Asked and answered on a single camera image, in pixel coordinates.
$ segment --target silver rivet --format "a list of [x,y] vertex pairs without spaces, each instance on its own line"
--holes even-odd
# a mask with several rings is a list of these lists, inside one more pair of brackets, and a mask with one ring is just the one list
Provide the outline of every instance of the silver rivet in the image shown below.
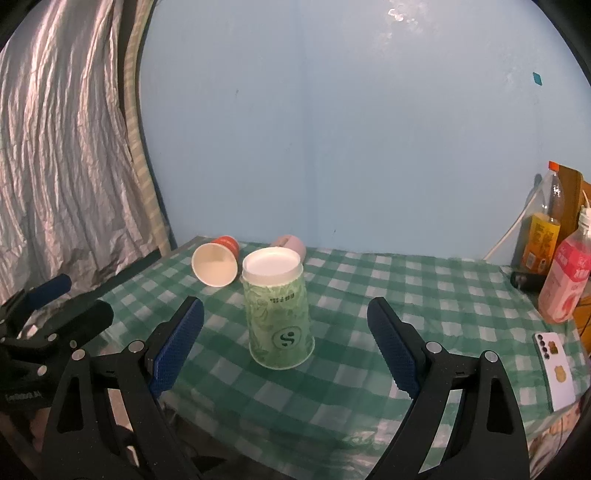
[[86,352],[82,348],[80,348],[72,354],[72,360],[82,360],[85,355]]
[[141,352],[143,348],[144,343],[142,342],[142,340],[135,340],[131,342],[128,346],[129,351],[132,353]]
[[431,353],[439,353],[441,352],[441,345],[437,342],[427,342],[427,350]]
[[499,359],[499,356],[495,352],[491,352],[490,350],[488,350],[487,352],[485,352],[484,358],[486,358],[490,363],[493,364]]

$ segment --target pink bottle label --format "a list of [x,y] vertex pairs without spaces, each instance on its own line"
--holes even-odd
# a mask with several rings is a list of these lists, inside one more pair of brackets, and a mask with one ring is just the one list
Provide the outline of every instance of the pink bottle label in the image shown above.
[[591,254],[571,243],[560,244],[540,293],[540,311],[555,322],[564,322],[574,312],[591,271]]

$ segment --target blue gripper pad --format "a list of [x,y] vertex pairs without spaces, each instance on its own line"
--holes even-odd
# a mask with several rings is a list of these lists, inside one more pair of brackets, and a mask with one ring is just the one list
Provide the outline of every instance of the blue gripper pad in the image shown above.
[[386,360],[396,386],[415,399],[421,389],[417,379],[417,364],[376,299],[370,301],[368,305],[368,326],[378,344],[379,351]]
[[39,310],[48,303],[68,293],[72,288],[72,280],[62,273],[51,280],[46,281],[28,293],[28,304],[33,310]]
[[163,391],[170,390],[174,385],[197,335],[201,332],[203,319],[203,303],[195,299],[154,359],[154,372],[150,382],[150,391],[154,398],[158,398]]

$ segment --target green checkered tablecloth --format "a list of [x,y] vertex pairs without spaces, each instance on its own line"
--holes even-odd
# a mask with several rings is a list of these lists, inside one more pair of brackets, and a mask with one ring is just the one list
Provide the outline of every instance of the green checkered tablecloth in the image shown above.
[[[241,256],[262,246],[242,244]],[[212,288],[197,281],[193,250],[163,259],[107,294],[115,320],[103,335],[123,348],[146,339],[186,296],[201,298],[205,326],[164,401],[218,440],[298,480],[365,478],[410,406],[367,327],[367,305],[377,296],[425,340],[450,352],[497,352],[529,439],[559,415],[550,410],[534,332],[557,332],[577,396],[589,386],[574,323],[544,323],[499,267],[329,249],[309,249],[304,263],[316,349],[297,368],[265,369],[248,351],[242,284]],[[438,464],[459,398],[458,391],[450,395],[423,468]]]

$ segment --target blue wall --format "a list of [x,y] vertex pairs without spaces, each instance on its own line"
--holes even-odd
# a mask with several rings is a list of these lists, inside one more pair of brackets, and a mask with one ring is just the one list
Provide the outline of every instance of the blue wall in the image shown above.
[[591,176],[591,89],[530,0],[161,1],[140,81],[179,244],[481,257],[548,160]]

